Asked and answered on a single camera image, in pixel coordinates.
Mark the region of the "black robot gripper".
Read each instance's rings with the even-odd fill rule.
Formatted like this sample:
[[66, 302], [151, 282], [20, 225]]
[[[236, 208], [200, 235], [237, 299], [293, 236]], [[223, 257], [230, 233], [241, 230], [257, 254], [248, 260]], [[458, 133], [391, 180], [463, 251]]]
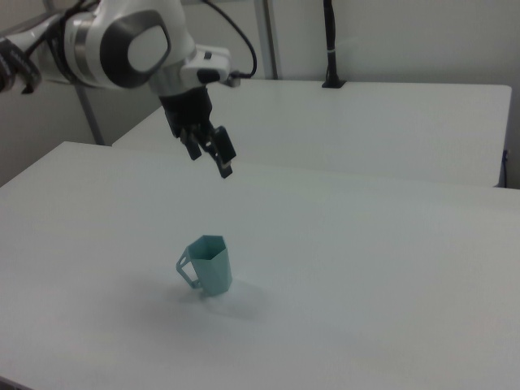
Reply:
[[214, 128], [210, 122], [212, 103], [206, 86], [190, 89], [174, 96], [160, 96], [167, 122], [175, 138], [180, 138], [195, 161], [202, 156], [197, 138], [191, 131], [200, 133], [205, 141], [206, 152], [214, 159], [223, 179], [232, 174], [232, 160], [236, 151], [225, 127]]

